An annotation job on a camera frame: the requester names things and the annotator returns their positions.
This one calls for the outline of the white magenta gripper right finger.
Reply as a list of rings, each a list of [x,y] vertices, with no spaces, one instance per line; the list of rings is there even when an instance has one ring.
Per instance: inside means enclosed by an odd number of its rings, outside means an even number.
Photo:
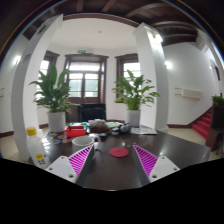
[[[132,154],[141,183],[152,183],[179,171],[166,156],[157,157],[138,145],[133,146]]]

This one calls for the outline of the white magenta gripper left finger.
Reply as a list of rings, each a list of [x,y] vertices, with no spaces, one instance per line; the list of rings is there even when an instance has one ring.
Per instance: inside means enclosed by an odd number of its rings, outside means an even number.
[[[94,156],[94,146],[90,145],[69,157],[58,157],[46,171],[77,185],[83,185]]]

